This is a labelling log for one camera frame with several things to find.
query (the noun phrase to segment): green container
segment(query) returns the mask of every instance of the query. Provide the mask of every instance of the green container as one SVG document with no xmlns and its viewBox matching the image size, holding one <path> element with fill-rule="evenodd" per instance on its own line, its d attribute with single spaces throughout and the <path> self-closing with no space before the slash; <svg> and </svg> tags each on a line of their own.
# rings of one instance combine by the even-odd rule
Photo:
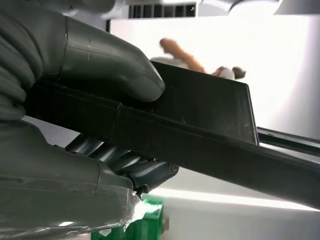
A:
<svg viewBox="0 0 320 240">
<path fill-rule="evenodd" d="M 162 232 L 164 202 L 162 200 L 143 197 L 147 208 L 141 220 L 130 224 L 125 232 L 123 227 L 114 228 L 107 236 L 100 232 L 91 234 L 91 240 L 160 240 Z"/>
</svg>

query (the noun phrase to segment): air vent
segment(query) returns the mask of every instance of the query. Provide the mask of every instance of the air vent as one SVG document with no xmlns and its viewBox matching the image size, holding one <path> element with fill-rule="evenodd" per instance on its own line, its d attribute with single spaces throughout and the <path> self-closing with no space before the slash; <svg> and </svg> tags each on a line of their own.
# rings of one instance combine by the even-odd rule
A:
<svg viewBox="0 0 320 240">
<path fill-rule="evenodd" d="M 191 5 L 131 5 L 129 19 L 192 18 L 195 17 L 195 4 Z"/>
</svg>

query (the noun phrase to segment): black plastic bar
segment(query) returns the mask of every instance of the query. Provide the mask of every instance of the black plastic bar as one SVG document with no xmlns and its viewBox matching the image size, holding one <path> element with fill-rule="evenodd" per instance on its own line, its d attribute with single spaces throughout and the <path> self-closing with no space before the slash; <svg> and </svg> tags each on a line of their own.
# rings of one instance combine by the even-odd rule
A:
<svg viewBox="0 0 320 240">
<path fill-rule="evenodd" d="M 320 141 L 257 127 L 259 141 L 283 149 L 320 157 Z"/>
<path fill-rule="evenodd" d="M 51 82 L 34 86 L 25 106 L 32 117 L 148 158 L 320 209 L 320 168 L 314 162 Z"/>
</svg>

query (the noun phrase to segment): robotic hand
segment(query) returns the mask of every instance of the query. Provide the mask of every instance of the robotic hand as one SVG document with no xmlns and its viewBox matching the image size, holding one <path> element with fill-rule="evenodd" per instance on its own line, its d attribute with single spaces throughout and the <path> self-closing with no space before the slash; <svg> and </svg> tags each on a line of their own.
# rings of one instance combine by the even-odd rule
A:
<svg viewBox="0 0 320 240">
<path fill-rule="evenodd" d="M 21 120 L 26 91 L 42 77 L 113 81 L 135 100 L 155 101 L 165 85 L 140 49 L 11 0 L 0 3 L 0 43 L 0 238 L 59 239 L 122 226 L 135 211 L 133 191 L 147 192 L 177 172 L 84 134 L 66 149 L 54 147 Z"/>
</svg>

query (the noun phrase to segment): green plastic bin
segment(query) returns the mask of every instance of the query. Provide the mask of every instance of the green plastic bin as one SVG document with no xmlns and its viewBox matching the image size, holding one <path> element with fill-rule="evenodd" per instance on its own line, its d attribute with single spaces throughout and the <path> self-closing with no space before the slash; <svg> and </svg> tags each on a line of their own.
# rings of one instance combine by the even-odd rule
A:
<svg viewBox="0 0 320 240">
<path fill-rule="evenodd" d="M 130 224 L 125 232 L 123 227 L 114 228 L 107 236 L 100 232 L 91 233 L 91 240 L 160 240 L 162 232 L 164 202 L 159 199 L 143 197 L 147 207 L 141 220 Z"/>
</svg>

